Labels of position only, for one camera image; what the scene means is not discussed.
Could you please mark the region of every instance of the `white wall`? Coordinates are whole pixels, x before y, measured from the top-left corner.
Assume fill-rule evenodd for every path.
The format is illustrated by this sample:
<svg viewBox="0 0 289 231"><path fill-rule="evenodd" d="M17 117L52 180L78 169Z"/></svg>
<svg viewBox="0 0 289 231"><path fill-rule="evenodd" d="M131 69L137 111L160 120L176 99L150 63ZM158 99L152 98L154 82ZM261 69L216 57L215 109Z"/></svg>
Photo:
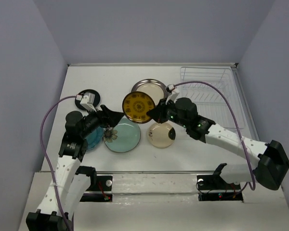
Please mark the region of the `white wall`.
<svg viewBox="0 0 289 231"><path fill-rule="evenodd" d="M280 141L289 157L289 0L276 0L239 71L259 137ZM289 204L289 172L284 188Z"/></svg>
<svg viewBox="0 0 289 231"><path fill-rule="evenodd" d="M39 126L66 68L34 2L0 0L0 231L18 230L42 162Z"/></svg>
<svg viewBox="0 0 289 231"><path fill-rule="evenodd" d="M274 0L34 0L68 63L239 62Z"/></svg>

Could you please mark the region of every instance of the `dish rack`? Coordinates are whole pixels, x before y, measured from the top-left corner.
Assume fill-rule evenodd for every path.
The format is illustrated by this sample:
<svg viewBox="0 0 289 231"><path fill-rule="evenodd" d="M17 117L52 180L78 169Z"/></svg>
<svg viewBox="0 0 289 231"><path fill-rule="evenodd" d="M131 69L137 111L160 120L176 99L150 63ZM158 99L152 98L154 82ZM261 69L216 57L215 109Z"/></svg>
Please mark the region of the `dish rack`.
<svg viewBox="0 0 289 231"><path fill-rule="evenodd" d="M181 67L180 76L181 82L198 80L210 83L216 87L229 101L239 128L243 129L245 127L243 109L230 67ZM229 108L216 90L201 83L185 84L180 87L181 93L179 97L191 99L192 102L197 105L197 110L200 115L214 120L226 129L233 132L236 131Z"/></svg>

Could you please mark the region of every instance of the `white table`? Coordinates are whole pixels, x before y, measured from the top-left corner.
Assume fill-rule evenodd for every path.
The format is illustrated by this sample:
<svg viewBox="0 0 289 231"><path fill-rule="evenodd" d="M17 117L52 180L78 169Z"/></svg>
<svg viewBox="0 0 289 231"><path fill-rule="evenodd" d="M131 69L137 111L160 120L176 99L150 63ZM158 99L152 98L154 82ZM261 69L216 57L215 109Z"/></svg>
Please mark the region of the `white table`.
<svg viewBox="0 0 289 231"><path fill-rule="evenodd" d="M70 66L67 71L61 98L76 95L84 89L94 89L101 95L101 104L109 109L122 111L122 100L139 80L154 78L165 85L180 82L180 65L162 66ZM77 110L72 99L59 104L47 147L52 164L55 166L65 131L65 116ZM250 118L243 115L245 128L242 134L254 139L250 128ZM221 148L186 139L182 128L173 125L177 131L174 144L167 149L152 146L146 138L146 131L154 121L140 125L142 138L138 146L130 152L111 152L104 143L84 156L82 165L92 166L98 172L203 172L213 171L220 163L244 164L246 160ZM42 171L49 171L44 160Z"/></svg>
<svg viewBox="0 0 289 231"><path fill-rule="evenodd" d="M281 189L270 191L257 184L255 192L244 191L244 203L199 202L194 195L196 175L113 177L114 202L80 203L75 231L289 231L289 210ZM27 214L35 212L50 181L49 172L35 174L19 231L28 231Z"/></svg>

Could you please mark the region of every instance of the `purple cable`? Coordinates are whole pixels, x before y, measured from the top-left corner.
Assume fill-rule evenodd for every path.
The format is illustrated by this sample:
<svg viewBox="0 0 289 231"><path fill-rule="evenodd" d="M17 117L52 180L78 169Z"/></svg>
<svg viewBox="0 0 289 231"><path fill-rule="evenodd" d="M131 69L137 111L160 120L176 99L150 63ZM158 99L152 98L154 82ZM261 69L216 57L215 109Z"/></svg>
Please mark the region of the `purple cable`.
<svg viewBox="0 0 289 231"><path fill-rule="evenodd" d="M76 96L67 96L67 97L64 97L62 99L60 99L56 104L54 104L49 110L48 112L46 113L45 117L43 118L43 121L42 121L42 124L40 126L40 130L39 130L39 141L40 141L40 145L42 147L42 150L43 150L43 153L44 153L44 156L47 160L47 163L49 165L49 168L50 168L50 172L52 174L52 179L53 179L53 182L54 182L54 192L56 194L56 199L57 199L57 203L58 203L58 207L59 207L59 210L60 210L60 213L61 213L61 216L64 220L64 223L66 224L66 227L69 231L73 231L72 227L70 227L69 223L68 223L68 220L66 219L65 215L64 215L64 211L63 211L63 208L62 208L62 205L61 205L61 201L60 201L60 197L59 197L59 192L58 192L58 187L56 186L56 177L55 177L55 174L54 174L54 170L53 170L53 166L52 166L52 163L50 162L50 159L46 153L46 148L45 148L45 145L44 145L44 141L43 141L43 128L44 128L44 124L45 124L45 121L46 121L46 118L47 116L49 115L49 113L55 108L55 106L57 106L60 102L62 102L63 100L66 100L66 99L71 99L71 98L76 98Z"/></svg>
<svg viewBox="0 0 289 231"><path fill-rule="evenodd" d="M233 121L234 121L234 123L235 123L236 130L237 130L237 134L238 134L240 140L242 141L242 146L243 146L245 158L246 158L246 161L247 161L247 165L249 166L250 176L251 176L251 180L252 180L252 185L251 185L250 182L248 182L248 184L250 185L250 189L251 189L251 190L255 190L255 189L256 189L256 181L255 181L254 174L253 174L253 172L252 172L252 168L251 168L251 164L250 164L250 157L249 157L249 154L248 154L248 152L247 152L247 148L246 148L246 146L245 146L245 143L244 143L244 141L242 140L242 134L241 134L241 132L240 132L239 125L237 124L237 120L236 120L235 114L234 114L234 112L233 112L233 110L232 110L232 108L231 108L228 100L226 99L226 97L223 95L223 93L222 93L220 90L218 90L216 87L214 87L214 86L211 85L210 83L203 82L203 81L187 81L187 82L182 82L182 83L175 84L174 87L177 87L177 86L180 86L180 85L183 85L183 84L189 84L189 83L201 83L201 84L207 85L207 86L213 88L214 90L216 90L216 91L221 95L221 97L225 100L225 102L226 102L226 104L227 104L227 106L228 106L228 108L229 108L229 110L230 110L230 113L231 113L231 115L232 115Z"/></svg>

